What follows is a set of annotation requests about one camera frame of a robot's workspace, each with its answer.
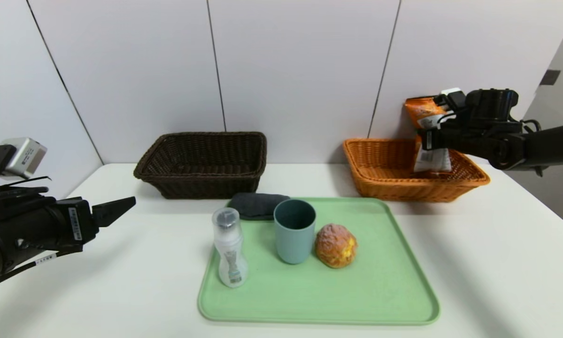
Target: clear bottle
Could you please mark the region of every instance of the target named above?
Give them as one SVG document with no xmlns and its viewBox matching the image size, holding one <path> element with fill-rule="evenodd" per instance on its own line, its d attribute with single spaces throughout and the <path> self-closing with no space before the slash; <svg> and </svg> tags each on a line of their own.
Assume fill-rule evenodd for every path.
<svg viewBox="0 0 563 338">
<path fill-rule="evenodd" d="M 243 235 L 240 214 L 224 207 L 212 215 L 215 248 L 219 251 L 219 277 L 228 287 L 243 285 L 247 278 L 247 261 L 242 254 Z"/>
</svg>

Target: pastry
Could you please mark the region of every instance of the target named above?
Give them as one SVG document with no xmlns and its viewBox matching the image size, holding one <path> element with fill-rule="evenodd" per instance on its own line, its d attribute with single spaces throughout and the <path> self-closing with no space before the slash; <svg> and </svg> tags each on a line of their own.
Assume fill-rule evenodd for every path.
<svg viewBox="0 0 563 338">
<path fill-rule="evenodd" d="M 339 224 L 325 225 L 317 234 L 315 252 L 317 257 L 328 267 L 343 268 L 356 256 L 358 243 L 348 229 Z"/>
</svg>

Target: brown wicker basket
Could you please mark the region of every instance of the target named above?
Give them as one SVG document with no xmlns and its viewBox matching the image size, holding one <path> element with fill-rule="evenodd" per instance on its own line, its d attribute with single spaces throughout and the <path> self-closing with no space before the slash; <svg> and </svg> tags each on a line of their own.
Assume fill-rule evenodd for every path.
<svg viewBox="0 0 563 338">
<path fill-rule="evenodd" d="M 413 178 L 415 142 L 411 139 L 347 139 L 344 152 L 356 189 L 364 197 L 450 202 L 490 182 L 490 177 L 475 163 L 453 150 L 451 175 L 423 173 Z"/>
<path fill-rule="evenodd" d="M 256 191 L 266 157 L 260 132 L 170 133 L 148 149 L 133 175 L 166 199 L 230 199 Z"/>
</svg>

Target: gray cloth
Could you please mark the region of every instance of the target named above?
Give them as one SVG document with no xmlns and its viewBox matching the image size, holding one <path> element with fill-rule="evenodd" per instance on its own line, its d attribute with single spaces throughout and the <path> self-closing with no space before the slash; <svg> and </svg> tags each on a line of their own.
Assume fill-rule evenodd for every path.
<svg viewBox="0 0 563 338">
<path fill-rule="evenodd" d="M 285 195 L 239 192 L 229 202 L 229 207 L 240 213 L 242 220 L 272 220 L 275 207 L 290 197 Z"/>
</svg>

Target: white table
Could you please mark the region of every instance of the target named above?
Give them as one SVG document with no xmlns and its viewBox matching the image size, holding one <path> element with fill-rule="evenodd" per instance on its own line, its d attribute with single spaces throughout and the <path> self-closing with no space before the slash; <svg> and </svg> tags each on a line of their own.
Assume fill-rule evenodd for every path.
<svg viewBox="0 0 563 338">
<path fill-rule="evenodd" d="M 440 300 L 440 318 L 422 327 L 204 319 L 210 217 L 225 201 L 165 200 L 134 167 L 105 165 L 71 195 L 137 197 L 85 252 L 0 284 L 0 338 L 563 338 L 563 221 L 489 165 L 491 184 L 453 203 L 388 203 Z M 258 191 L 358 196 L 345 165 L 271 164 Z"/>
</svg>

